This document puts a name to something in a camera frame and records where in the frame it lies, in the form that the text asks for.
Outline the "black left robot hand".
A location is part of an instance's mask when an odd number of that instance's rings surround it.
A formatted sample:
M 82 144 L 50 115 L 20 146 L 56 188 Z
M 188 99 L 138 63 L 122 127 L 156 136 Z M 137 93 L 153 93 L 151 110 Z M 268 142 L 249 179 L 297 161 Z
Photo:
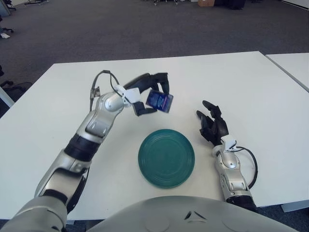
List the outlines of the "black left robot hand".
M 169 81 L 168 74 L 166 72 L 159 72 L 156 74 L 145 73 L 141 76 L 136 77 L 132 81 L 124 85 L 125 89 L 138 88 L 140 93 L 151 88 L 158 91 L 158 84 L 161 85 L 164 93 L 169 94 Z M 133 110 L 136 116 L 141 116 L 145 114 L 151 114 L 157 111 L 154 108 L 145 108 L 144 103 L 138 101 L 133 104 Z

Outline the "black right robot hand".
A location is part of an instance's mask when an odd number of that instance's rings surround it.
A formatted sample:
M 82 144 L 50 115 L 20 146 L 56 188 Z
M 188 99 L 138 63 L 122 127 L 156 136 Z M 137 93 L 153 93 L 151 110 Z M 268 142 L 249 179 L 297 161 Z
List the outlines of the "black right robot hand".
M 221 110 L 219 106 L 215 106 L 208 101 L 202 101 L 202 104 L 209 110 L 211 117 L 206 116 L 199 110 L 196 111 L 201 122 L 200 134 L 213 146 L 221 145 L 221 138 L 229 134 Z

